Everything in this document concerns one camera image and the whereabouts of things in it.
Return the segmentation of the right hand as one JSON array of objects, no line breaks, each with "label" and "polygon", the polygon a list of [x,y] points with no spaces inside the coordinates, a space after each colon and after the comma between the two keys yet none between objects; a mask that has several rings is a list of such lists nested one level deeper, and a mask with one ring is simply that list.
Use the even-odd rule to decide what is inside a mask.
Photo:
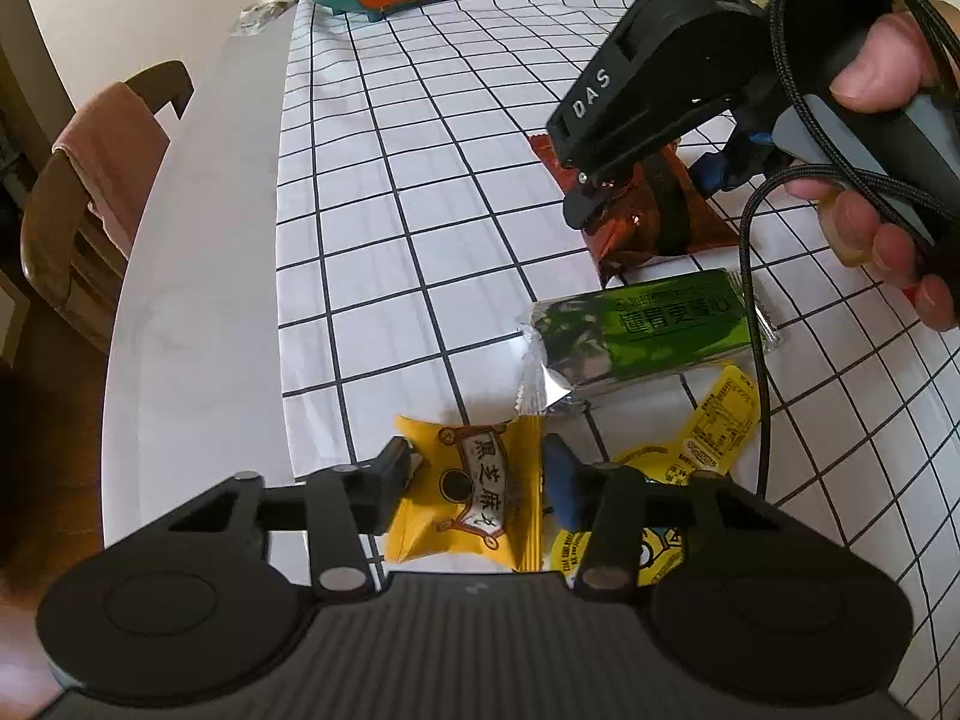
[{"label": "right hand", "polygon": [[[939,70],[913,15],[890,13],[875,21],[856,58],[833,78],[830,91],[842,106],[875,114],[906,106],[918,91],[937,82]],[[791,182],[788,192],[818,203],[823,234],[841,263],[867,263],[880,281],[910,291],[916,314],[934,332],[957,325],[950,288],[935,275],[919,275],[916,247],[905,229],[882,220],[854,190],[811,179]]]}]

